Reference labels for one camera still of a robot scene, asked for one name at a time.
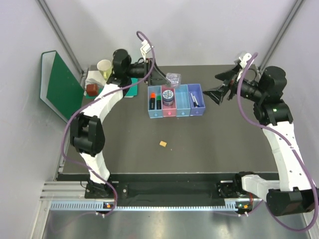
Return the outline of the clear plastic pin jar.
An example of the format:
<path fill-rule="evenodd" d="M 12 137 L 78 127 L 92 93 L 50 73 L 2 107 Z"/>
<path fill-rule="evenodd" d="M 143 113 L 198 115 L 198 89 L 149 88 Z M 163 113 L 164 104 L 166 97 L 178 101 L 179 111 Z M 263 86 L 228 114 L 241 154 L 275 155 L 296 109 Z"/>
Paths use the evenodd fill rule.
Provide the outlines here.
<path fill-rule="evenodd" d="M 181 74 L 167 73 L 165 77 L 168 81 L 168 85 L 171 88 L 178 88 L 181 85 Z"/>

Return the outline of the orange black highlighter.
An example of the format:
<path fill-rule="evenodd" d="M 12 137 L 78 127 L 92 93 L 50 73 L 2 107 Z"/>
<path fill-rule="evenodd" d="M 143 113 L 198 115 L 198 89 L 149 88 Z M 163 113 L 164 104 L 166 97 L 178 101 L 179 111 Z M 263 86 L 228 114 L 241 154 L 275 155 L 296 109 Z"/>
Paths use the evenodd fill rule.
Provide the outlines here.
<path fill-rule="evenodd" d="M 150 94 L 150 101 L 149 101 L 149 110 L 154 110 L 156 104 L 156 94 L 151 93 Z"/>

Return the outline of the green black highlighter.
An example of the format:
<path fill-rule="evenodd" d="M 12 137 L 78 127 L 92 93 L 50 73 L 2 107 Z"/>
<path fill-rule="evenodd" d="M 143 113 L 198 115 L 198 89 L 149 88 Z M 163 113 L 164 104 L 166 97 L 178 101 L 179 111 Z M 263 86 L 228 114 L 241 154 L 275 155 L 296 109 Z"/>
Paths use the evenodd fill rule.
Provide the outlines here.
<path fill-rule="evenodd" d="M 161 110 L 161 95 L 157 95 L 156 97 L 156 109 Z"/>

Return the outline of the blue round lidded jar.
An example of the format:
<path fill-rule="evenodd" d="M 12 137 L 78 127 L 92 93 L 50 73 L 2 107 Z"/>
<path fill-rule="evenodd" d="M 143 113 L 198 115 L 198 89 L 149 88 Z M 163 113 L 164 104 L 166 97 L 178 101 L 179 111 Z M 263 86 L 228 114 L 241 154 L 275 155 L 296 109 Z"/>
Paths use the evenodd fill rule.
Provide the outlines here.
<path fill-rule="evenodd" d="M 171 106 L 174 104 L 174 92 L 173 90 L 164 90 L 162 92 L 163 105 Z"/>

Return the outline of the purple drawer box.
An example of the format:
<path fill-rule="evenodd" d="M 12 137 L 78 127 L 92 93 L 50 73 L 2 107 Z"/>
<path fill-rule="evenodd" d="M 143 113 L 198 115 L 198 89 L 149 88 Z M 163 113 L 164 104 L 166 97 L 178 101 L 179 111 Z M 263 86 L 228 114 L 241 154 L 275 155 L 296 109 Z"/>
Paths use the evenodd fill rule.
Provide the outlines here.
<path fill-rule="evenodd" d="M 205 102 L 203 98 L 203 92 L 200 84 L 187 84 L 188 86 L 188 96 L 190 101 L 190 116 L 202 116 L 205 112 Z M 194 107 L 193 101 L 190 93 L 194 95 L 194 98 L 197 99 L 200 107 Z"/>

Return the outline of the white black marker pen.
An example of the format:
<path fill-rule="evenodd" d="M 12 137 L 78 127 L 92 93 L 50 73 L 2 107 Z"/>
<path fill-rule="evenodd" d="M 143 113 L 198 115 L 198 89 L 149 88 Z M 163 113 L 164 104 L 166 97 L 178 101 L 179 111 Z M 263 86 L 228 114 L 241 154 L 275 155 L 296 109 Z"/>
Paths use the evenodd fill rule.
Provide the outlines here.
<path fill-rule="evenodd" d="M 195 100 L 194 95 L 192 94 L 192 92 L 190 93 L 190 95 L 191 95 L 194 107 L 197 107 L 197 103 L 196 103 L 196 100 Z"/>

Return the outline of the white blue marker pen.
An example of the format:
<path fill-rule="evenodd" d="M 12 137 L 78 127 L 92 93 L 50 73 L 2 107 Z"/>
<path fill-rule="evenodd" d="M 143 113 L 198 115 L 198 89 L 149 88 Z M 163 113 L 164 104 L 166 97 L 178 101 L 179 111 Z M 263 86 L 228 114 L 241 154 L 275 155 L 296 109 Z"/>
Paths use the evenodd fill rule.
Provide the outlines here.
<path fill-rule="evenodd" d="M 195 101 L 195 103 L 196 103 L 196 107 L 200 107 L 200 105 L 199 105 L 199 103 L 198 103 L 198 101 L 197 101 L 196 98 L 194 98 L 194 101 Z"/>

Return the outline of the pink drawer box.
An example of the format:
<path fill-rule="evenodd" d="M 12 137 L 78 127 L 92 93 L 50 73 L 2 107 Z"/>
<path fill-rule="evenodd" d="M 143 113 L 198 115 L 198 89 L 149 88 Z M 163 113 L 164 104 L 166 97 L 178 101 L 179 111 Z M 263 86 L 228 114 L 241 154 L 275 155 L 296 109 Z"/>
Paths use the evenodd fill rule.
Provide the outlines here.
<path fill-rule="evenodd" d="M 176 116 L 176 103 L 175 103 L 175 89 L 174 88 L 171 88 L 171 87 L 168 87 L 168 86 L 161 86 L 161 98 L 162 98 L 162 92 L 164 90 L 173 90 L 174 92 L 174 104 L 171 105 L 171 106 L 165 106 L 163 105 L 163 101 L 162 101 L 162 112 L 163 112 L 163 116 L 164 117 L 175 117 Z"/>

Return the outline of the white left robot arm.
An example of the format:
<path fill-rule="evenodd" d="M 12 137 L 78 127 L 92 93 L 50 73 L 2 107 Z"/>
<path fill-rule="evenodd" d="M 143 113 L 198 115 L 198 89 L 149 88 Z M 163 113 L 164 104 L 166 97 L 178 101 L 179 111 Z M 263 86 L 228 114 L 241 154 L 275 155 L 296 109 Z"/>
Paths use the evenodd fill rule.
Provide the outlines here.
<path fill-rule="evenodd" d="M 169 84 L 155 59 L 146 57 L 147 53 L 153 51 L 153 46 L 143 40 L 140 51 L 143 61 L 136 63 L 132 63 L 125 49 L 118 49 L 113 53 L 113 69 L 101 94 L 89 106 L 75 114 L 70 122 L 70 143 L 84 159 L 90 173 L 87 190 L 98 193 L 103 198 L 116 196 L 115 189 L 109 182 L 110 172 L 103 157 L 104 119 L 133 86 L 132 78 L 149 86 Z"/>

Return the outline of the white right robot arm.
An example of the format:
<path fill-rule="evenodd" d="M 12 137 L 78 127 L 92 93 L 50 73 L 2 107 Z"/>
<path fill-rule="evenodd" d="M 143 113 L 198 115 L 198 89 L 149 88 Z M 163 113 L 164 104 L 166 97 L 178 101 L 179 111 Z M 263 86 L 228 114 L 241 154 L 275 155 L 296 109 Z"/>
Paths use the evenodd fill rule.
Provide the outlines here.
<path fill-rule="evenodd" d="M 319 190 L 305 168 L 295 138 L 293 116 L 282 99 L 287 85 L 286 73 L 270 66 L 259 81 L 246 80 L 255 57 L 256 54 L 240 54 L 233 69 L 215 76 L 222 85 L 204 91 L 218 105 L 224 98 L 230 100 L 236 96 L 240 110 L 241 99 L 251 100 L 256 122 L 247 121 L 262 129 L 275 159 L 278 180 L 266 180 L 253 172 L 239 172 L 233 180 L 233 192 L 238 197 L 248 193 L 257 196 L 276 217 L 311 211 L 317 215 Z"/>

